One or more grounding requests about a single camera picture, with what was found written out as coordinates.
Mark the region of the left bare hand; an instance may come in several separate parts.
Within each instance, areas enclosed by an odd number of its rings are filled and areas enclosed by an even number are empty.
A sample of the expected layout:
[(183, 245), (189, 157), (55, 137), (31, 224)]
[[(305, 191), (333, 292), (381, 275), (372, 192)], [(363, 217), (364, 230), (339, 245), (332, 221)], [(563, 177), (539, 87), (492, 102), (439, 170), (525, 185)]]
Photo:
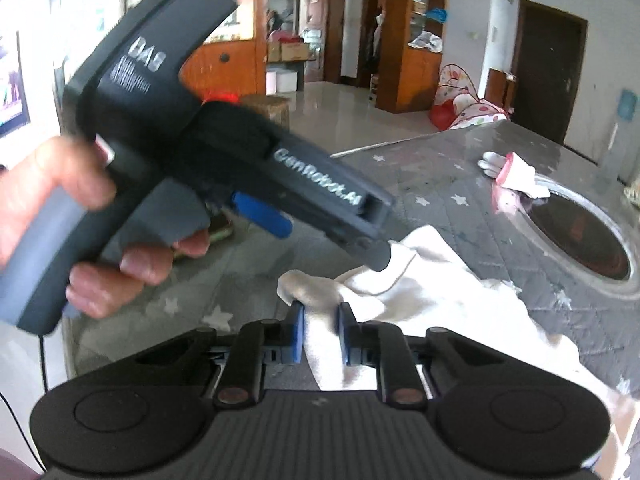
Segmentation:
[[(90, 210), (104, 208), (116, 194), (96, 146), (68, 136), (47, 140), (1, 174), (2, 263), (9, 261), (32, 219), (58, 186)], [(146, 285), (165, 281), (175, 252), (200, 258), (208, 248), (208, 232), (201, 230), (169, 247), (132, 245), (124, 250), (117, 266), (78, 263), (70, 271), (66, 299), (92, 318), (106, 318), (136, 299)]]

